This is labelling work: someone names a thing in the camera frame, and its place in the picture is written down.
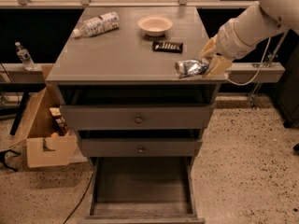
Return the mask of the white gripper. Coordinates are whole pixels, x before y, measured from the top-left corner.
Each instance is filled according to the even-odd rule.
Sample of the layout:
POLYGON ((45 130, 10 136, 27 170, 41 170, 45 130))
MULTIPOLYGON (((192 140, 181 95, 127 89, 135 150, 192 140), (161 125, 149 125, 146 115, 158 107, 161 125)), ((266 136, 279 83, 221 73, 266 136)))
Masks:
POLYGON ((198 56, 213 58, 204 77, 222 74, 232 66, 234 59, 241 59, 256 48, 253 22, 254 19, 230 19, 223 24, 217 36, 214 35, 206 42, 198 56))

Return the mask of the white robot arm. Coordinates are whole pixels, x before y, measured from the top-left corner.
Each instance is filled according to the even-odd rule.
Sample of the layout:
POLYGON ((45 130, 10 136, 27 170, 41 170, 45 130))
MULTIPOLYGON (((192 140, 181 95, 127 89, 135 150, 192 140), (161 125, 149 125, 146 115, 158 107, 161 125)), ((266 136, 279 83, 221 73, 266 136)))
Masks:
POLYGON ((287 30, 299 32, 299 0, 257 0, 210 38, 200 58, 210 61, 205 77, 214 77, 256 49, 266 38, 287 30))

